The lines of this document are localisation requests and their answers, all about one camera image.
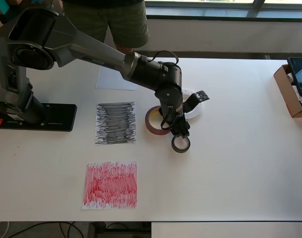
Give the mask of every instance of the red scribbles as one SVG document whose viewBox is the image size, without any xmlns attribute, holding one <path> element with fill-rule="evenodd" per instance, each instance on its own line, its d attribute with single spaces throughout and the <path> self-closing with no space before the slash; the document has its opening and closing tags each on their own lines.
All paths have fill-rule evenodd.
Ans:
<svg viewBox="0 0 302 238">
<path fill-rule="evenodd" d="M 136 162 L 87 164 L 84 209 L 135 208 L 136 206 Z"/>
</svg>

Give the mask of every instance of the white tape roll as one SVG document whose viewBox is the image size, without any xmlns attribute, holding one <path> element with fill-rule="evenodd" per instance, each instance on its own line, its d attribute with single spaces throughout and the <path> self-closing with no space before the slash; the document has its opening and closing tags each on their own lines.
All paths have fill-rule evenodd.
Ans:
<svg viewBox="0 0 302 238">
<path fill-rule="evenodd" d="M 182 93 L 183 93 L 183 101 L 184 99 L 187 100 L 187 98 L 189 96 L 191 96 L 193 93 L 195 93 L 193 90 L 190 89 L 182 89 Z M 197 115 L 199 115 L 202 111 L 202 104 L 199 103 L 193 110 L 191 110 L 189 113 L 185 113 L 185 119 L 192 119 L 194 117 L 196 117 Z"/>
</svg>

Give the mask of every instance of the white table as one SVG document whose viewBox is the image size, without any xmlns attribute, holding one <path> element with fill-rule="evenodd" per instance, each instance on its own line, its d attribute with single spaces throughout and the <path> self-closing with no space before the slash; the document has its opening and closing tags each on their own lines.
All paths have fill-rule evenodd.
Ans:
<svg viewBox="0 0 302 238">
<path fill-rule="evenodd" d="M 302 238 L 302 223 L 152 222 L 152 238 Z"/>
<path fill-rule="evenodd" d="M 273 78 L 284 63 L 180 59 L 183 86 L 211 98 L 190 120 L 185 154 L 145 129 L 152 91 L 95 89 L 98 66 L 79 60 L 28 70 L 39 101 L 78 111 L 72 132 L 0 130 L 0 221 L 302 220 L 302 119 Z M 95 145 L 96 103 L 132 100 L 137 143 Z M 82 210 L 87 162 L 132 160 L 137 208 Z"/>
</svg>

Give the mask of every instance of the tape roll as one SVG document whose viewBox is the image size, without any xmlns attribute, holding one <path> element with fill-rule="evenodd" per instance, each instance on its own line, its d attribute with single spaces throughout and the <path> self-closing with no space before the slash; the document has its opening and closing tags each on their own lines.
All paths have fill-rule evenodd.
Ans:
<svg viewBox="0 0 302 238">
<path fill-rule="evenodd" d="M 151 108 L 147 114 L 146 114 L 146 117 L 145 117 L 145 123 L 146 123 L 146 128 L 148 129 L 148 131 L 150 131 L 152 134 L 155 134 L 155 135 L 167 135 L 168 133 L 170 133 L 170 130 L 162 130 L 162 129 L 158 129 L 158 128 L 155 128 L 154 126 L 151 125 L 150 123 L 150 117 L 153 116 L 154 114 L 156 113 L 159 113 L 159 108 L 161 106 L 155 106 L 153 108 Z"/>
<path fill-rule="evenodd" d="M 178 139 L 178 140 L 182 140 L 184 143 L 185 143 L 185 145 L 181 145 L 181 143 L 179 143 L 179 145 L 177 145 L 177 143 L 176 143 L 176 139 Z M 171 142 L 171 145 L 172 145 L 172 148 L 173 148 L 173 150 L 175 151 L 175 152 L 177 152 L 177 153 L 185 153 L 186 151 L 188 151 L 188 149 L 190 148 L 190 146 L 191 146 L 191 142 L 190 142 L 190 140 L 189 140 L 189 138 L 188 137 L 185 137 L 184 139 L 180 136 L 180 137 L 173 137 L 173 139 L 172 139 L 172 142 Z"/>
<path fill-rule="evenodd" d="M 184 96 L 191 96 L 195 92 L 193 90 L 190 90 L 190 89 L 182 89 L 182 93 L 183 93 L 183 99 L 184 99 Z M 201 113 L 201 111 L 202 111 L 202 104 L 199 103 L 189 113 L 185 113 L 185 119 L 192 119 L 192 118 L 198 116 Z"/>
</svg>

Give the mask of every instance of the black scribbles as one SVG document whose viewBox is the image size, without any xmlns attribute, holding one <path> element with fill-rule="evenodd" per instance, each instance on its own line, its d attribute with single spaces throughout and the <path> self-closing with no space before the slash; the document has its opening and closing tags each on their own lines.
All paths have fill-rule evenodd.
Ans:
<svg viewBox="0 0 302 238">
<path fill-rule="evenodd" d="M 136 141 L 134 102 L 97 104 L 96 144 Z"/>
</svg>

